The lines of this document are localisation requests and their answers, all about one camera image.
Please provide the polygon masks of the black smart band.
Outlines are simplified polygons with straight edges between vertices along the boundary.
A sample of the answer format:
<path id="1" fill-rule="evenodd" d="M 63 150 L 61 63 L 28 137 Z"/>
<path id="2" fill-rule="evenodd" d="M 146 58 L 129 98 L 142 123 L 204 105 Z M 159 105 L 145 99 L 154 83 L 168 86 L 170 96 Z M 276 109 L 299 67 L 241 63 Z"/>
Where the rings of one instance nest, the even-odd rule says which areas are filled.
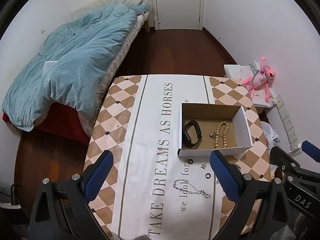
<path id="1" fill-rule="evenodd" d="M 186 148 L 195 148 L 202 139 L 202 132 L 199 123 L 191 120 L 185 124 L 182 130 L 182 139 Z"/>

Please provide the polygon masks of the white plastic bag red print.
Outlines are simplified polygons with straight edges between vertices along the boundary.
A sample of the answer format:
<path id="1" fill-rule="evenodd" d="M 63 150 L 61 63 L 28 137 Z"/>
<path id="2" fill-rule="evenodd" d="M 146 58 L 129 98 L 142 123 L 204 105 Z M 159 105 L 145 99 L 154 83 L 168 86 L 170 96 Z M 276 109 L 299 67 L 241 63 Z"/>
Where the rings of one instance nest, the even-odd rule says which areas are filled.
<path id="1" fill-rule="evenodd" d="M 278 146 L 279 145 L 279 142 L 280 142 L 279 135 L 271 127 L 271 125 L 269 123 L 262 121 L 261 122 L 261 126 L 262 126 L 263 133 L 264 133 L 264 136 L 265 136 L 265 139 L 266 139 L 268 153 L 270 153 L 271 149 L 274 146 Z"/>

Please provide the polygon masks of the white cardboard box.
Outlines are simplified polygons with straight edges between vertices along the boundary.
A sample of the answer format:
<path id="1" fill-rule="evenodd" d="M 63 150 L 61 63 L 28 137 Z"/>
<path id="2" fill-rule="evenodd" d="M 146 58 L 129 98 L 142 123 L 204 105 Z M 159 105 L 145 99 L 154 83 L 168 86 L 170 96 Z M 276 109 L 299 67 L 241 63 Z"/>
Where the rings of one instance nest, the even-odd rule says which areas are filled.
<path id="1" fill-rule="evenodd" d="M 197 147 L 186 148 L 182 130 L 191 120 L 199 123 L 202 139 Z M 252 136 L 242 106 L 182 103 L 179 107 L 178 157 L 209 157 L 214 150 L 224 156 L 239 155 L 252 146 Z"/>

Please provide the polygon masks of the pink panther plush toy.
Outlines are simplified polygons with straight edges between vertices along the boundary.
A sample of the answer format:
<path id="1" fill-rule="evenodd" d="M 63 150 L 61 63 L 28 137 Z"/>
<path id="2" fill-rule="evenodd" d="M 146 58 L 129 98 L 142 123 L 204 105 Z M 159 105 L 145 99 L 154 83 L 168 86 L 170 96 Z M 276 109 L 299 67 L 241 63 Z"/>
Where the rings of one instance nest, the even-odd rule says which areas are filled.
<path id="1" fill-rule="evenodd" d="M 264 64 L 266 58 L 260 58 L 260 69 L 255 72 L 251 77 L 248 77 L 242 84 L 244 84 L 249 91 L 251 99 L 254 97 L 254 93 L 257 88 L 265 87 L 265 101 L 269 102 L 270 97 L 270 82 L 274 80 L 276 75 L 275 71 L 268 65 Z"/>

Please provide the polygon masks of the white paper on duvet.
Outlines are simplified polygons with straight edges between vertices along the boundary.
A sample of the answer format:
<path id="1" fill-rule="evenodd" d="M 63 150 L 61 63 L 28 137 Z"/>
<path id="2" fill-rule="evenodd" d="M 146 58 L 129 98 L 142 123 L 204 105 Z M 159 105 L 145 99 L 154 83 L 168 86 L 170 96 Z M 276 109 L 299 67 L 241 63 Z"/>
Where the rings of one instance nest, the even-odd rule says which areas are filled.
<path id="1" fill-rule="evenodd" d="M 49 74 L 55 67 L 57 61 L 46 61 L 43 65 L 42 76 Z"/>

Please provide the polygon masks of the white door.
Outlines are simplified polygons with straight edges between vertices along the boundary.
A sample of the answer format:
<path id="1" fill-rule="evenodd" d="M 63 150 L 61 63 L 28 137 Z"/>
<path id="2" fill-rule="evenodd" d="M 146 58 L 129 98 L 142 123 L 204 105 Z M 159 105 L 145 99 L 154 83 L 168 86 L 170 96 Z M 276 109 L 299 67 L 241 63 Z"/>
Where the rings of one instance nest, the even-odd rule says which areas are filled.
<path id="1" fill-rule="evenodd" d="M 153 0 L 157 30 L 202 30 L 204 0 Z"/>

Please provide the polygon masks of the white wall power strip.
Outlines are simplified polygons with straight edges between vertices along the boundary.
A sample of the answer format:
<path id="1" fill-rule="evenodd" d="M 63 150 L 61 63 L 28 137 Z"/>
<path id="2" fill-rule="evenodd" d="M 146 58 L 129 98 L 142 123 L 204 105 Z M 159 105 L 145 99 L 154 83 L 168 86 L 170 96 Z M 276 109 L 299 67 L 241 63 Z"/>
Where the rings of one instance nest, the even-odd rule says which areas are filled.
<path id="1" fill-rule="evenodd" d="M 295 131 L 295 126 L 293 125 L 291 116 L 287 111 L 285 103 L 282 100 L 280 95 L 276 97 L 276 107 L 277 107 L 281 122 L 284 126 L 289 144 L 291 145 L 291 144 L 300 143 L 298 139 L 298 135 Z"/>

